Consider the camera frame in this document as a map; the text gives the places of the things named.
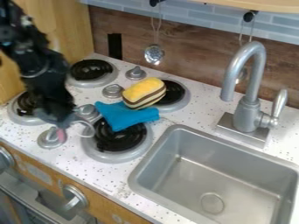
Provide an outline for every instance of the speckled countertop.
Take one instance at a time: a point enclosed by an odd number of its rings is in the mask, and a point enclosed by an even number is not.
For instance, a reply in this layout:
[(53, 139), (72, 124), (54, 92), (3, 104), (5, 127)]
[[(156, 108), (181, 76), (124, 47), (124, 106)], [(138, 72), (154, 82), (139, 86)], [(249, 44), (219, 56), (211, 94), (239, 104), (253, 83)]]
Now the speckled countertop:
[[(120, 73), (118, 78), (112, 83), (117, 83), (124, 88), (128, 88), (134, 83), (132, 80), (126, 79), (125, 72), (135, 65), (117, 59), (110, 59), (99, 54), (92, 54), (88, 58), (107, 60), (116, 65)], [(158, 72), (153, 69), (144, 68), (144, 70), (148, 76), (181, 81), (191, 90), (191, 101), (185, 108), (173, 113), (162, 114), (162, 118), (158, 122), (149, 124), (153, 129), (154, 142), (163, 134), (167, 127), (175, 123), (181, 123), (216, 135), (215, 127), (218, 120), (224, 112), (233, 113), (242, 96), (242, 94), (235, 93), (233, 102), (223, 102), (219, 98), (220, 88), (218, 87)], [(96, 101), (119, 101), (103, 97), (101, 94), (103, 87), (92, 89), (68, 87), (68, 89), (74, 95), (77, 105), (94, 103)], [(272, 103), (270, 101), (261, 101), (263, 111), (269, 113), (271, 107)], [(6, 107), (0, 107), (0, 137), (29, 157), (35, 158), (82, 185), (90, 187), (149, 221), (170, 224), (194, 223), (129, 189), (127, 178), (143, 157), (124, 164), (99, 163), (84, 153), (80, 147), (80, 138), (75, 135), (73, 129), (68, 130), (69, 138), (63, 146), (54, 150), (43, 150), (38, 147), (36, 140), (42, 131), (48, 130), (50, 127), (48, 124), (35, 127), (17, 125), (10, 121)], [(270, 135), (268, 145), (263, 150), (250, 145), (247, 146), (299, 165), (299, 110), (286, 107), (282, 112), (280, 124), (271, 130)], [(292, 223), (297, 224), (299, 223), (299, 206), (295, 207), (294, 214), (298, 215), (293, 217)]]

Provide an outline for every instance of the stove burner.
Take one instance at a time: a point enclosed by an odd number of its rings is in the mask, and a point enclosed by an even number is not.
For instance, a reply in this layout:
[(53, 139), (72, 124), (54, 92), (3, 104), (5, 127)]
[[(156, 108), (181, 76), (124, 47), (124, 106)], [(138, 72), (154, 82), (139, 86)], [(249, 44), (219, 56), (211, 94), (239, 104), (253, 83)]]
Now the stove burner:
[(94, 124), (98, 150), (120, 152), (137, 146), (146, 136), (144, 124), (139, 123), (127, 129), (113, 132), (104, 118)]
[(33, 110), (36, 108), (36, 101), (28, 92), (24, 92), (17, 98), (17, 114), (19, 116), (33, 116)]
[(160, 101), (156, 102), (157, 106), (170, 105), (179, 102), (183, 99), (185, 90), (184, 88), (172, 80), (162, 80), (166, 86), (166, 94)]
[(112, 66), (100, 59), (85, 59), (71, 67), (71, 76), (77, 81), (99, 79), (105, 76), (105, 74), (111, 74), (112, 72)]

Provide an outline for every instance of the silver faucet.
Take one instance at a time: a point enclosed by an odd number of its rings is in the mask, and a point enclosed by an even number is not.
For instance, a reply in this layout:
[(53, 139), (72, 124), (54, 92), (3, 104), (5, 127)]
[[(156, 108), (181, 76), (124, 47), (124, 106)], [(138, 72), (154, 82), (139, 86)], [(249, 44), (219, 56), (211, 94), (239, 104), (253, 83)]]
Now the silver faucet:
[(282, 89), (273, 103), (272, 115), (268, 115), (261, 111), (258, 92), (267, 56), (264, 45), (257, 41), (242, 46), (234, 55), (226, 69), (226, 77), (222, 85), (220, 98), (225, 102), (233, 100), (233, 93), (238, 75), (251, 57), (254, 57), (254, 64), (247, 91), (239, 101), (238, 107), (233, 114), (234, 128), (243, 133), (253, 132), (258, 128), (274, 127), (278, 123), (280, 113), (288, 99), (288, 91)]

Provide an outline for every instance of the sink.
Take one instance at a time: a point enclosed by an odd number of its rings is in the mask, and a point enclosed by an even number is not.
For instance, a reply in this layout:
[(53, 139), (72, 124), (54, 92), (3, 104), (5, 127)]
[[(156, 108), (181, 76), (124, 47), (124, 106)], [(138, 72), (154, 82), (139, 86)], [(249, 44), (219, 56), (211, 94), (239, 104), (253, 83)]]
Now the sink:
[(288, 224), (298, 166), (173, 125), (130, 174), (129, 186), (200, 224)]

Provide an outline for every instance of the scrub sponge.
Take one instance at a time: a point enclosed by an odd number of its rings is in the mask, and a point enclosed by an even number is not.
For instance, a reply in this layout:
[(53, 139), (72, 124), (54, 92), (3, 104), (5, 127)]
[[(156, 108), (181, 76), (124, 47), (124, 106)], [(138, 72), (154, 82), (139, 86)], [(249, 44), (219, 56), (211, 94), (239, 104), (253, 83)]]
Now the scrub sponge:
[(160, 101), (165, 93), (165, 84), (158, 78), (151, 77), (124, 90), (122, 99), (131, 109), (144, 109)]

